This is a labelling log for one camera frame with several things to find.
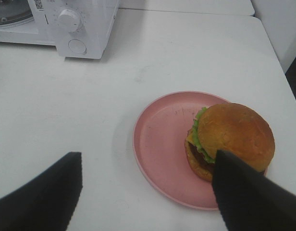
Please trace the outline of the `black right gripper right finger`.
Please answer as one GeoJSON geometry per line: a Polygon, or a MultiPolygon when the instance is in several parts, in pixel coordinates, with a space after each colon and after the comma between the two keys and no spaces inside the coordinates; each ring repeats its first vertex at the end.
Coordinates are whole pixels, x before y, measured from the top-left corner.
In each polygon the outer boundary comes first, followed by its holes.
{"type": "Polygon", "coordinates": [[[229,151],[218,150],[212,187],[230,231],[296,231],[296,196],[229,151]]]}

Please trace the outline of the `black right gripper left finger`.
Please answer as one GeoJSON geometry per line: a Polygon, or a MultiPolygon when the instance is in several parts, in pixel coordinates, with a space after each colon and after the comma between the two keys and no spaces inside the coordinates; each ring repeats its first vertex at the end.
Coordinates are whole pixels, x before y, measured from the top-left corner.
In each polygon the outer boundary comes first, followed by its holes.
{"type": "Polygon", "coordinates": [[[69,152],[0,199],[0,231],[67,230],[82,188],[82,154],[69,152]]]}

